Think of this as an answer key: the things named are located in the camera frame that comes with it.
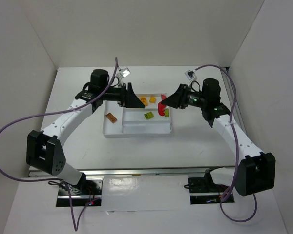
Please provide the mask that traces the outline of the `yellow long lego brick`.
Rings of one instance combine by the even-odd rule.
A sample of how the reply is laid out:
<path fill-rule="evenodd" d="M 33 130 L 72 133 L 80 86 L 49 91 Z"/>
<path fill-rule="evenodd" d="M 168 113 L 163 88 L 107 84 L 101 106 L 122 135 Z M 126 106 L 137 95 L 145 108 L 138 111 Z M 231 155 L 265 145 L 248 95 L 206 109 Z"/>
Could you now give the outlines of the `yellow long lego brick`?
<path fill-rule="evenodd" d="M 143 103 L 144 106 L 148 106 L 148 101 L 145 97 L 140 97 L 140 101 Z"/>

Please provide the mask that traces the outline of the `small green lego brick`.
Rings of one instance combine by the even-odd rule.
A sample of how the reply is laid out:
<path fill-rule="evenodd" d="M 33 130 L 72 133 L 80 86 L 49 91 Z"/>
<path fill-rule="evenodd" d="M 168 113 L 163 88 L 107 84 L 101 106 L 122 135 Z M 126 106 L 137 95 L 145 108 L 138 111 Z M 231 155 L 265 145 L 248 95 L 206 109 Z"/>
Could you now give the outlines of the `small green lego brick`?
<path fill-rule="evenodd" d="M 166 108 L 164 110 L 164 117 L 170 117 L 170 112 L 169 112 L 169 109 L 168 108 Z"/>

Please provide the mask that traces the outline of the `red lego piece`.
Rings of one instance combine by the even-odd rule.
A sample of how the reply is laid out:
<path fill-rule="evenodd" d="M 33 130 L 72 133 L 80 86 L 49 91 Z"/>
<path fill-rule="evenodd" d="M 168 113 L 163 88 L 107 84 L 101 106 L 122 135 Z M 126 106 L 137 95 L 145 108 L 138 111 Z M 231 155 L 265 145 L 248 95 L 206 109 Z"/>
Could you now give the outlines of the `red lego piece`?
<path fill-rule="evenodd" d="M 166 108 L 166 105 L 163 105 L 162 104 L 162 101 L 166 99 L 166 95 L 165 94 L 161 94 L 161 101 L 158 103 L 158 114 L 160 116 L 164 116 L 165 115 L 165 108 Z"/>

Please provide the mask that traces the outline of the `small yellow lego brick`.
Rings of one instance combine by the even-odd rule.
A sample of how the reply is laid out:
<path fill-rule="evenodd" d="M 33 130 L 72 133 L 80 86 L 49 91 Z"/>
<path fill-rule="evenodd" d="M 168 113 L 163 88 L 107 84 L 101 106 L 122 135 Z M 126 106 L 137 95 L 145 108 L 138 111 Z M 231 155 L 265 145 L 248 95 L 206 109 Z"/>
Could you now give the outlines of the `small yellow lego brick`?
<path fill-rule="evenodd" d="M 156 97 L 150 97 L 149 102 L 150 103 L 156 103 Z"/>

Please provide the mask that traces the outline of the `green yellow lego stack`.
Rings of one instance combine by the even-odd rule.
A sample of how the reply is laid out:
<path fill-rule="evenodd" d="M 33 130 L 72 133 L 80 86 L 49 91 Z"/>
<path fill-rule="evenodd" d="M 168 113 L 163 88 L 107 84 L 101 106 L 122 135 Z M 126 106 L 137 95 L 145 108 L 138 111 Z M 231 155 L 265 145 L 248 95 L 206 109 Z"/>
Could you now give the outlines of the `green yellow lego stack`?
<path fill-rule="evenodd" d="M 144 114 L 144 116 L 145 116 L 145 118 L 147 120 L 150 120 L 150 119 L 154 118 L 153 112 L 147 112 L 147 113 Z"/>

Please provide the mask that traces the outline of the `tan lego plate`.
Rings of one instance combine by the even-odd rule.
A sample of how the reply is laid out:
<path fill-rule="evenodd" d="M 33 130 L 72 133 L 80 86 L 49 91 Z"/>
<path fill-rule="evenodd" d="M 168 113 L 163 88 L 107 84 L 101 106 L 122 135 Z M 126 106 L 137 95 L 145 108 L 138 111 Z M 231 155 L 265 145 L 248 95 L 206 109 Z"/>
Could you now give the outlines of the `tan lego plate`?
<path fill-rule="evenodd" d="M 106 114 L 106 118 L 112 123 L 115 123 L 117 121 L 117 118 L 112 113 Z"/>

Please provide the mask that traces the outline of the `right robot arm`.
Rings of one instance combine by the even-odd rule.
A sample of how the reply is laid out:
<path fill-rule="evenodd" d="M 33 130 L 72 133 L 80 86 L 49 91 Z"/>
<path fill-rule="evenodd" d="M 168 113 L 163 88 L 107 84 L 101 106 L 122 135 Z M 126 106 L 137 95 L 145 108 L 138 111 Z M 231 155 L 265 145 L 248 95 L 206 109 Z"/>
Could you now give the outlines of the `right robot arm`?
<path fill-rule="evenodd" d="M 232 185 L 241 196 L 272 189 L 275 183 L 274 155 L 263 152 L 252 143 L 230 115 L 230 110 L 221 102 L 220 91 L 219 82 L 207 78 L 198 92 L 181 84 L 175 93 L 162 100 L 162 104 L 175 109 L 188 106 L 200 108 L 204 120 L 236 154 L 236 169 L 218 167 L 206 171 L 212 184 Z"/>

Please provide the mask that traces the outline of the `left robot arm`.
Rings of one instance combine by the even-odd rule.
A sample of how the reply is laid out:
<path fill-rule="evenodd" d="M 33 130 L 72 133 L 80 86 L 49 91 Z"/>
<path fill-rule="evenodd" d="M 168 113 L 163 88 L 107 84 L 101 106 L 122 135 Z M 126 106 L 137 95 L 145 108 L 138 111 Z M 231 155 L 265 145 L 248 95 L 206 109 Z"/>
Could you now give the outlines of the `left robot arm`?
<path fill-rule="evenodd" d="M 115 101 L 120 107 L 144 108 L 135 95 L 132 84 L 122 79 L 130 73 L 128 68 L 117 68 L 113 77 L 118 84 L 113 86 L 113 78 L 108 71 L 95 69 L 90 82 L 75 96 L 70 107 L 52 124 L 41 131 L 31 131 L 27 137 L 26 163 L 49 175 L 63 180 L 78 194 L 99 192 L 98 185 L 86 179 L 85 173 L 72 167 L 65 158 L 63 146 L 74 130 L 90 117 L 104 101 Z"/>

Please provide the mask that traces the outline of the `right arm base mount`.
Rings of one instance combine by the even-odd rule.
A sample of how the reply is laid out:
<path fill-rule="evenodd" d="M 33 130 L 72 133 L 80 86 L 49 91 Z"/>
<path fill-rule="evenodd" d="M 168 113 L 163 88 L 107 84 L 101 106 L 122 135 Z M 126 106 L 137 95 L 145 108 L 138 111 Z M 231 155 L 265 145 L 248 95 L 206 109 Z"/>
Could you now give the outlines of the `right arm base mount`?
<path fill-rule="evenodd" d="M 212 181 L 211 172 L 219 167 L 213 167 L 205 170 L 203 177 L 190 177 L 188 184 L 184 188 L 189 190 L 190 204 L 217 204 L 220 203 L 220 198 L 226 185 L 217 185 Z"/>

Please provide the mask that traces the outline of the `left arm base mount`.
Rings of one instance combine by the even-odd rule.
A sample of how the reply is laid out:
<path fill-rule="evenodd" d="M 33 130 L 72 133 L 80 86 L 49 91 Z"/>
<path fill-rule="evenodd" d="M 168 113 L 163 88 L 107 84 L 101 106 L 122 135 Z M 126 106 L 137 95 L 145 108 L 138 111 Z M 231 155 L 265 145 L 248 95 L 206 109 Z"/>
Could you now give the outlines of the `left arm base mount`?
<path fill-rule="evenodd" d="M 102 203 L 103 180 L 94 179 L 92 182 L 96 188 L 93 189 L 88 186 L 82 192 L 70 184 L 65 186 L 63 182 L 59 181 L 51 180 L 48 184 L 58 188 L 56 207 L 70 206 L 69 193 L 71 194 L 73 207 L 83 207 L 86 203 L 88 203 L 90 207 L 99 207 Z"/>

